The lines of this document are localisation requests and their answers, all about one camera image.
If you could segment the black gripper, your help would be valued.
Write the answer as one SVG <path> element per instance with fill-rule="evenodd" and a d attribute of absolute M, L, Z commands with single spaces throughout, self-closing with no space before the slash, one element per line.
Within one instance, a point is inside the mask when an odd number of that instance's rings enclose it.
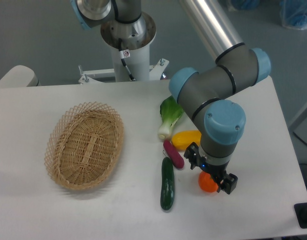
<path fill-rule="evenodd" d="M 227 174 L 227 166 L 231 159 L 231 155 L 227 157 L 212 157 L 208 154 L 201 155 L 199 147 L 192 142 L 185 150 L 184 157 L 190 163 L 190 169 L 198 167 L 203 172 L 211 175 L 212 179 L 217 183 L 217 192 L 225 192 L 230 195 L 237 186 L 238 177 L 232 173 Z"/>

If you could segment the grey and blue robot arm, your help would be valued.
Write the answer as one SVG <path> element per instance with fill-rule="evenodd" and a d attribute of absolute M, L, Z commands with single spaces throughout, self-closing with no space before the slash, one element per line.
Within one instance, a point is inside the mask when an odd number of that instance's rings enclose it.
<path fill-rule="evenodd" d="M 153 70 L 146 49 L 156 35 L 151 17 L 139 0 L 73 0 L 73 11 L 84 29 L 101 27 L 103 40 L 112 47 L 117 82 L 147 81 Z M 226 168 L 243 135 L 244 110 L 229 97 L 267 78 L 271 61 L 259 48 L 248 48 L 216 0 L 183 0 L 181 6 L 213 57 L 215 67 L 199 73 L 185 67 L 169 82 L 169 91 L 201 132 L 184 156 L 191 168 L 210 174 L 218 189 L 230 194 L 237 177 Z"/>

